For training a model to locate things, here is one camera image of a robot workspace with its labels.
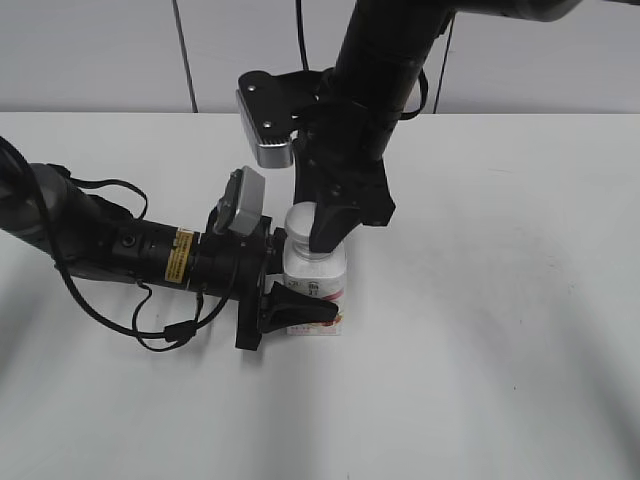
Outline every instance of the bottle cap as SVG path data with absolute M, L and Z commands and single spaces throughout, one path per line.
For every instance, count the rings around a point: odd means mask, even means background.
M 315 213 L 316 204 L 314 202 L 297 203 L 289 209 L 284 221 L 284 229 L 291 240 L 309 244 Z

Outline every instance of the white table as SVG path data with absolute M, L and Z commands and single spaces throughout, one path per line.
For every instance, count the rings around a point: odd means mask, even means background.
M 0 134 L 193 229 L 253 165 L 234 115 L 0 114 Z M 233 348 L 235 304 L 143 351 L 0 234 L 0 478 L 638 478 L 640 116 L 424 116 L 386 164 L 398 208 L 349 238 L 343 336 L 258 353 Z M 282 224 L 293 170 L 263 173 Z M 129 324 L 141 291 L 80 283 Z M 193 308 L 157 288 L 142 323 Z

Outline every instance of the black cable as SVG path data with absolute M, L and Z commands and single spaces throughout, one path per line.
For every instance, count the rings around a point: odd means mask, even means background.
M 438 113 L 438 104 L 440 103 L 440 92 L 442 91 L 442 81 L 444 80 L 444 71 L 447 68 L 447 60 L 449 59 L 449 49 L 451 48 L 451 39 L 453 38 L 453 25 L 456 21 L 455 13 L 451 17 L 451 24 L 449 25 L 449 37 L 447 38 L 447 47 L 444 51 L 444 58 L 442 59 L 442 69 L 440 70 L 440 80 L 438 80 L 438 91 L 436 92 L 436 101 L 433 104 L 433 113 Z
M 126 182 L 124 180 L 119 180 L 117 178 L 108 178 L 106 180 L 80 180 L 79 178 L 73 178 L 71 176 L 71 172 L 68 168 L 63 167 L 62 165 L 56 165 L 55 163 L 47 163 L 50 167 L 54 168 L 60 175 L 68 179 L 71 183 L 73 183 L 76 187 L 84 188 L 85 190 L 96 190 L 102 187 L 116 186 L 123 187 L 132 192 L 138 194 L 144 200 L 144 208 L 140 215 L 138 215 L 138 220 L 142 220 L 144 216 L 147 214 L 147 210 L 149 209 L 149 199 L 147 198 L 147 194 L 142 191 L 139 187 L 135 186 L 133 183 Z
M 170 350 L 175 350 L 176 348 L 180 348 L 184 345 L 186 345 L 189 340 L 191 340 L 191 338 L 193 338 L 193 335 L 185 335 L 182 339 L 177 340 L 175 343 L 172 343 L 171 345 L 168 345 L 166 347 L 152 347 L 151 345 L 147 344 L 143 338 L 140 337 L 140 335 L 138 335 L 139 330 L 138 330 L 138 315 L 140 314 L 140 310 L 142 310 L 142 307 L 144 307 L 145 303 L 147 303 L 149 301 L 149 299 L 151 298 L 151 295 L 153 295 L 153 291 L 151 290 L 151 287 L 149 287 L 148 285 L 145 285 L 144 283 L 142 283 L 141 281 L 136 282 L 136 284 L 138 285 L 138 287 L 142 288 L 143 290 L 147 291 L 147 296 L 138 304 L 138 306 L 136 307 L 136 309 L 133 311 L 133 316 L 131 317 L 131 330 L 133 330 L 133 332 L 136 334 L 135 335 L 135 339 L 138 341 L 138 343 L 140 345 L 142 345 L 145 349 L 151 351 L 151 352 L 168 352 Z M 202 296 L 202 291 L 199 291 L 196 295 L 196 314 L 195 317 L 193 318 L 193 320 L 189 320 L 187 322 L 182 322 L 182 324 L 190 324 L 190 325 L 194 325 L 197 324 L 198 319 L 200 318 L 200 314 L 202 313 L 202 307 L 204 306 L 204 298 Z
M 80 305 L 80 307 L 85 311 L 87 315 L 89 315 L 101 325 L 110 328 L 111 330 L 114 330 L 118 333 L 121 333 L 122 335 L 135 337 L 135 332 L 126 327 L 123 327 L 122 325 L 118 325 L 117 323 L 112 322 L 108 318 L 103 317 L 84 299 L 84 297 L 78 290 L 78 287 L 76 287 L 76 284 L 73 282 L 69 270 L 67 269 L 64 255 L 60 250 L 60 245 L 58 244 L 58 239 L 56 237 L 51 218 L 49 217 L 49 210 L 42 196 L 42 189 L 40 188 L 40 184 L 38 183 L 33 170 L 31 170 L 29 163 L 25 160 L 22 154 L 2 136 L 0 136 L 0 147 L 9 153 L 9 155 L 13 158 L 18 168 L 20 168 L 20 171 L 22 172 L 23 180 L 26 183 L 26 186 L 29 188 L 36 207 L 38 208 L 38 213 L 40 214 L 42 225 L 44 227 L 45 233 L 47 234 L 47 240 L 49 241 L 51 256 L 53 257 L 55 266 L 58 269 L 58 272 L 62 277 L 62 281 L 66 285 L 73 299 L 78 305 Z M 165 334 L 163 332 L 139 332 L 138 335 L 145 339 L 165 338 Z
M 427 104 L 427 95 L 429 94 L 429 81 L 427 80 L 427 75 L 424 73 L 424 69 L 420 70 L 418 83 L 420 85 L 420 106 L 413 112 L 404 112 L 402 115 L 400 115 L 400 120 L 411 120 L 412 118 L 417 117 Z
M 180 322 L 173 325 L 169 325 L 165 329 L 165 340 L 167 341 L 175 340 L 175 343 L 172 343 L 171 345 L 168 345 L 166 347 L 152 347 L 151 345 L 147 344 L 144 341 L 144 339 L 136 335 L 135 338 L 138 341 L 138 343 L 142 345 L 144 348 L 146 348 L 147 350 L 150 350 L 152 352 L 168 352 L 169 350 L 174 350 L 176 348 L 182 347 L 183 345 L 186 345 L 189 342 L 189 340 L 191 340 L 196 335 L 196 332 L 199 329 L 211 323 L 211 321 L 213 321 L 213 319 L 216 318 L 218 314 L 220 314 L 222 309 L 225 307 L 225 305 L 231 298 L 231 292 L 233 291 L 233 286 L 236 281 L 236 276 L 238 275 L 239 265 L 240 265 L 240 250 L 238 250 L 238 253 L 236 254 L 236 257 L 234 260 L 233 273 L 231 274 L 231 279 L 229 280 L 229 286 L 227 287 L 227 290 L 223 293 L 223 295 L 218 300 L 218 303 L 216 303 L 216 306 L 207 316 L 205 316 L 202 320 L 200 320 L 200 314 L 202 313 L 202 308 L 204 305 L 204 296 L 203 296 L 202 290 L 198 290 L 196 294 L 196 314 L 193 320 L 187 320 L 186 322 Z M 142 281 L 138 281 L 136 282 L 136 284 L 138 285 L 138 287 L 147 291 L 147 296 L 138 304 L 138 306 L 133 312 L 133 316 L 131 317 L 131 330 L 133 330 L 135 333 L 138 332 L 138 316 L 140 314 L 140 311 L 142 310 L 142 307 L 144 307 L 144 305 L 147 303 L 147 301 L 151 298 L 151 295 L 153 294 L 153 291 L 151 290 L 151 288 L 148 285 L 145 285 L 144 283 L 142 283 Z
M 302 21 L 302 0 L 296 0 L 296 25 L 298 27 L 298 47 L 300 48 L 300 60 L 302 69 L 309 70 L 307 59 L 307 46 L 304 41 L 304 22 Z

